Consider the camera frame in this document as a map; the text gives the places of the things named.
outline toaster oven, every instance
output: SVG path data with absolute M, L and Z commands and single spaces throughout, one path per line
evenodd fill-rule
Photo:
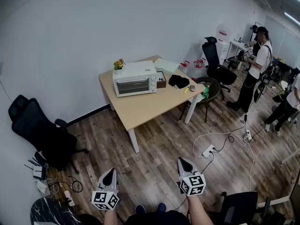
M 112 75 L 117 97 L 156 92 L 157 72 L 152 61 L 126 63 L 121 74 Z

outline black pants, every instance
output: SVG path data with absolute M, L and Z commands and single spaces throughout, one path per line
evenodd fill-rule
M 297 109 L 293 108 L 287 101 L 282 102 L 279 106 L 275 109 L 275 111 L 267 118 L 265 121 L 266 124 L 271 124 L 277 118 L 282 116 L 278 123 L 275 126 L 275 130 L 279 131 L 282 124 L 294 113 Z
M 240 89 L 240 95 L 238 101 L 236 102 L 236 105 L 237 107 L 241 107 L 244 112 L 248 112 L 256 82 L 257 79 L 251 74 L 248 74 L 242 88 Z

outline small brown box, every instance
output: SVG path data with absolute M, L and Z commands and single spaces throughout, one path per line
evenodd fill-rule
M 157 81 L 156 81 L 156 88 L 165 88 L 167 86 L 167 80 L 165 75 L 162 71 L 157 72 Z

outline green bottle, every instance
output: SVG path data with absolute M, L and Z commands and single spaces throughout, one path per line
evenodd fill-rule
M 208 98 L 208 92 L 209 92 L 209 90 L 210 90 L 210 86 L 209 85 L 207 85 L 207 87 L 205 88 L 205 90 L 204 90 L 204 93 L 203 93 L 203 97 L 204 98 Z

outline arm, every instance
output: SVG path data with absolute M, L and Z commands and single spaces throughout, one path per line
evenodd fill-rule
M 297 100 L 298 100 L 298 103 L 300 103 L 299 90 L 298 90 L 297 88 L 295 88 L 294 93 L 295 93 L 295 97 L 296 97 Z
M 257 41 L 253 41 L 253 42 L 251 42 L 251 43 L 249 43 L 249 47 L 252 47 L 252 46 L 254 46 L 255 44 L 257 44 Z
M 197 196 L 189 196 L 187 201 L 192 225 L 213 225 Z
M 107 211 L 105 213 L 104 225 L 118 225 L 118 217 L 116 210 Z
M 251 59 L 249 59 L 249 60 L 248 60 L 248 62 L 249 62 L 250 64 L 252 64 L 253 66 L 255 66 L 255 67 L 259 68 L 259 69 L 261 69 L 261 68 L 262 68 L 262 66 L 261 66 L 261 65 L 259 65 L 259 64 L 258 64 L 258 63 L 256 63 L 256 62 L 254 62 L 254 60 L 251 60 Z

